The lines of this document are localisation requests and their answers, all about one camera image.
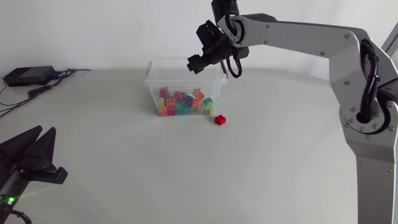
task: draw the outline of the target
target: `toy block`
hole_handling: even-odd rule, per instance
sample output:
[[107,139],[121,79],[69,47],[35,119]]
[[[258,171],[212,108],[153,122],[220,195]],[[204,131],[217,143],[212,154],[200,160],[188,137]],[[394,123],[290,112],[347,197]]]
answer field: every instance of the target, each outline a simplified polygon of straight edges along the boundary
[[159,107],[159,115],[167,116],[167,107],[165,107],[165,106]]
[[204,106],[203,107],[203,114],[210,115],[211,114],[211,106]]
[[193,92],[192,92],[192,95],[195,96],[198,92],[200,92],[200,89],[199,88],[194,88]]
[[167,107],[167,115],[169,115],[169,116],[175,115],[175,107],[174,106]]
[[193,96],[186,95],[184,98],[184,104],[191,107],[193,103]]
[[200,100],[197,100],[197,99],[193,100],[192,108],[195,108],[196,110],[199,110],[200,105],[201,105],[201,101]]
[[206,106],[211,106],[213,105],[213,103],[214,101],[210,97],[203,100],[203,104],[205,104]]
[[184,115],[188,115],[188,114],[190,114],[191,113],[191,108],[189,108],[189,107],[183,107],[182,108],[183,109],[183,114]]
[[161,97],[157,99],[157,106],[158,107],[166,106],[166,104],[164,103],[164,98]]
[[169,96],[169,90],[167,88],[161,88],[159,91],[159,96],[167,98]]
[[175,106],[175,99],[174,98],[167,98],[166,99],[166,106]]
[[175,108],[175,114],[177,114],[177,115],[184,115],[184,108],[181,106],[181,107],[179,107],[179,108]]
[[222,125],[226,122],[226,118],[223,115],[218,115],[215,119],[214,122],[216,122],[218,125]]
[[179,108],[181,108],[181,107],[182,107],[181,102],[176,101],[176,102],[175,102],[175,109],[179,109]]
[[205,97],[205,95],[199,90],[196,92],[196,94],[194,94],[194,97],[195,99],[201,101]]
[[174,99],[181,101],[181,100],[184,99],[184,94],[180,93],[179,91],[175,91],[174,92]]

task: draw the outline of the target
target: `white table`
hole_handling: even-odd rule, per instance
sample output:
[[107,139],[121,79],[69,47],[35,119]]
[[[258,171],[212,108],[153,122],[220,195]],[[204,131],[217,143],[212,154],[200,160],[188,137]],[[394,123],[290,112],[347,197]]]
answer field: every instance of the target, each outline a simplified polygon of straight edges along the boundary
[[69,173],[31,182],[14,209],[34,223],[357,222],[355,156],[327,82],[245,70],[223,87],[217,126],[157,116],[143,73],[79,72],[0,119],[0,142],[56,127],[53,163]]

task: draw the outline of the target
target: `white backdrop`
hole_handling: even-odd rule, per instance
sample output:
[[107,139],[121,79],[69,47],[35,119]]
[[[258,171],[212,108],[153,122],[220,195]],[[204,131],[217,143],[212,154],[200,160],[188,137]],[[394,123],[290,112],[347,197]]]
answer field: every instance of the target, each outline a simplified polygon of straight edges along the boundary
[[[196,29],[213,18],[211,0],[2,0],[0,77],[16,67],[143,68],[151,57],[201,53]],[[238,0],[241,14],[365,29],[382,45],[397,22],[397,0]],[[327,78],[325,59],[251,47],[244,68]]]

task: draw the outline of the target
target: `transparent plastic container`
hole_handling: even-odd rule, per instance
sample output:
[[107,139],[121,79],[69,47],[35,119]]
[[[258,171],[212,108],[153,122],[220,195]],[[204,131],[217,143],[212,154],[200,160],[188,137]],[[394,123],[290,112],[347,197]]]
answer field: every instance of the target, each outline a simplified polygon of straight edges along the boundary
[[144,85],[161,116],[211,115],[216,111],[227,76],[219,65],[209,65],[196,75],[187,68],[187,58],[162,57],[149,62]]

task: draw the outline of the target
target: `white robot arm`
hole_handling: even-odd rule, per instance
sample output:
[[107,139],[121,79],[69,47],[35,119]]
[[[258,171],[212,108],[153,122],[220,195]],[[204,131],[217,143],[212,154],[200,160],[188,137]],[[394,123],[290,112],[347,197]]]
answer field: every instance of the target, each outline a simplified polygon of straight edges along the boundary
[[[328,58],[341,125],[357,160],[358,223],[398,224],[398,73],[390,57],[361,29],[279,22],[265,14],[239,15],[236,0],[211,4],[222,31],[210,21],[200,26],[203,56],[190,57],[188,68],[198,73],[210,63],[227,60],[232,75],[239,77],[239,60],[253,45]],[[238,74],[232,72],[230,56]]]

